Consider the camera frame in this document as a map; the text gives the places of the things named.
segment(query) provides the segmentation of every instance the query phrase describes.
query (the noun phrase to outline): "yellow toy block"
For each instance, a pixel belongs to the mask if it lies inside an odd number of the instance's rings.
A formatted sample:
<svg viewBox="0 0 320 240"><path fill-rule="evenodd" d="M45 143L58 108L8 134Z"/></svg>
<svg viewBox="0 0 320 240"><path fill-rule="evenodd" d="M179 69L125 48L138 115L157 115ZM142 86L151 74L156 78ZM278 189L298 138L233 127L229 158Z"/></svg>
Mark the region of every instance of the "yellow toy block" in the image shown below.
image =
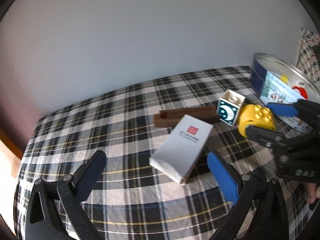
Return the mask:
<svg viewBox="0 0 320 240"><path fill-rule="evenodd" d="M270 109L262 108L259 105L246 105L241 108L238 118L238 131L242 136L247 137L245 129L249 125L276 130Z"/></svg>
<svg viewBox="0 0 320 240"><path fill-rule="evenodd" d="M280 80L284 83L284 84L288 84L289 79L287 78L287 76L285 75L281 75L280 76Z"/></svg>

